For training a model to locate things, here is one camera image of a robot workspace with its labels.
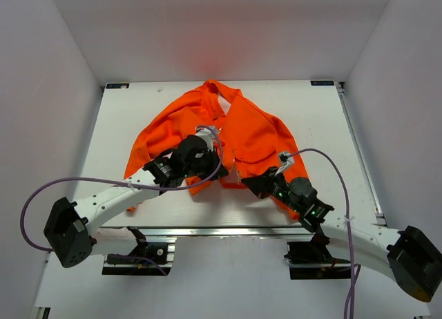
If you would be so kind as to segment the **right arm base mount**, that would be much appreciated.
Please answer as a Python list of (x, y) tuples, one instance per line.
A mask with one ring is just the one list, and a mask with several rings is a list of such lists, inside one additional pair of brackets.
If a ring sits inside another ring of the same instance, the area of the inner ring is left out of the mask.
[(330, 239), (322, 232), (311, 233), (298, 227), (278, 229), (286, 240), (284, 259), (289, 265), (291, 280), (346, 280), (350, 279), (349, 260), (332, 256), (327, 246)]

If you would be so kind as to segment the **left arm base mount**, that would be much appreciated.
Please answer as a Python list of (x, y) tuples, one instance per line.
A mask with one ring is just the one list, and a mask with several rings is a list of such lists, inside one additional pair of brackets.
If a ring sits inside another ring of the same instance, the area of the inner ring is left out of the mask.
[(146, 236), (137, 228), (129, 227), (137, 245), (128, 254), (110, 254), (105, 257), (104, 276), (167, 276), (173, 264), (175, 240)]

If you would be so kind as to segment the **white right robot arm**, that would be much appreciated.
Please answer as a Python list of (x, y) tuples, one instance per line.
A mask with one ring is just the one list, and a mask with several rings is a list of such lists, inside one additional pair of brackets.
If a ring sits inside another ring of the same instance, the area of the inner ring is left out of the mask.
[(420, 229), (389, 229), (353, 219), (350, 222), (318, 199), (306, 177), (287, 182), (276, 167), (244, 178), (242, 183), (258, 198), (272, 197), (299, 215), (307, 231), (324, 238), (313, 243), (313, 257), (355, 263), (391, 278), (409, 296), (430, 302), (441, 284), (441, 252)]

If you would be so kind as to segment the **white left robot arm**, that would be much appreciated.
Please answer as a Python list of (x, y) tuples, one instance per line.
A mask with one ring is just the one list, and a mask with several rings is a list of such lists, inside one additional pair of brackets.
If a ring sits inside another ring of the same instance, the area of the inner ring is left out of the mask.
[(188, 177), (216, 180), (227, 175), (214, 144), (217, 138), (212, 128), (201, 128), (101, 193), (74, 202), (57, 200), (44, 235), (62, 267), (71, 268), (90, 255), (125, 257), (132, 263), (142, 261), (148, 242), (138, 228), (108, 229), (104, 224), (132, 206), (167, 191), (178, 191)]

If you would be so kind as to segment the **orange jacket with pink lining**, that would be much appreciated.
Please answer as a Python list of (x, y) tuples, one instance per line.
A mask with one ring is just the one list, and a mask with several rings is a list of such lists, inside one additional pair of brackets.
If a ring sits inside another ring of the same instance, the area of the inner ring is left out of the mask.
[(141, 131), (134, 142), (124, 177), (182, 139), (199, 125), (215, 126), (223, 147), (223, 166), (242, 180), (263, 174), (280, 163), (278, 154), (298, 151), (284, 123), (259, 109), (241, 90), (216, 80), (184, 93)]

